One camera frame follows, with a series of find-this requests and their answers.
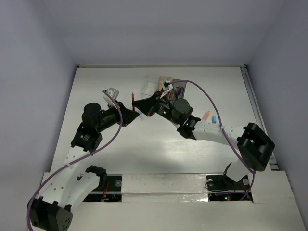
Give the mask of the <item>red patterned pen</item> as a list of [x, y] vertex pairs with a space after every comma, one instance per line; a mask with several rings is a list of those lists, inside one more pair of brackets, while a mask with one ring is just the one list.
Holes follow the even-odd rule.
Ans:
[[135, 106], [134, 106], [134, 93], [131, 93], [131, 102], [132, 102], [132, 110], [135, 112]]

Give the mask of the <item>red gel pen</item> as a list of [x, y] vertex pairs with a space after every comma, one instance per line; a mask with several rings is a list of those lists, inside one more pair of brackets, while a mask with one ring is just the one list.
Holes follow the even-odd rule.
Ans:
[[181, 93], [182, 93], [183, 90], [184, 90], [184, 87], [178, 87], [178, 88], [174, 91], [174, 99], [177, 99], [177, 98], [181, 95]]

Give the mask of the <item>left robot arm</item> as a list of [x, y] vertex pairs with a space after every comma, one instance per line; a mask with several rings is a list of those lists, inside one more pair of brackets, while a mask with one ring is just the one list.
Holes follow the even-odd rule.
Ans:
[[101, 143], [101, 132], [115, 124], [125, 127], [138, 116], [138, 112], [127, 109], [118, 101], [107, 110], [101, 109], [97, 103], [84, 107], [82, 122], [64, 165], [41, 184], [27, 205], [30, 230], [34, 227], [45, 231], [68, 230], [73, 213], [89, 193], [108, 187], [106, 170], [86, 162]]

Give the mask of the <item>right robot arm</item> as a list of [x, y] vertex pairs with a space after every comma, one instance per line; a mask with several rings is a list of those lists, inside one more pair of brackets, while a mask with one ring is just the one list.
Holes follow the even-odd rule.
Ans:
[[230, 146], [238, 159], [228, 164], [221, 177], [222, 185], [228, 189], [234, 188], [249, 172], [265, 171], [275, 148], [274, 142], [257, 124], [228, 127], [207, 122], [192, 115], [193, 108], [185, 99], [170, 102], [156, 92], [149, 98], [133, 101], [132, 105], [148, 117], [158, 114], [167, 119], [186, 139], [206, 140]]

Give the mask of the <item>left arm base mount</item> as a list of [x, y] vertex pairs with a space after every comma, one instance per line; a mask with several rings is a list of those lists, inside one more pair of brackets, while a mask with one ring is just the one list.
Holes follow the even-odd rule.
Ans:
[[107, 175], [105, 187], [99, 186], [86, 196], [83, 202], [121, 202], [122, 175]]

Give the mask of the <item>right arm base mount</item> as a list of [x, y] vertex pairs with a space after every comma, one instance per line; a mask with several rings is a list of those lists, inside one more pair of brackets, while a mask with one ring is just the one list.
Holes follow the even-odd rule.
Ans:
[[205, 188], [209, 201], [253, 201], [249, 173], [242, 163], [233, 162], [223, 173], [207, 175]]

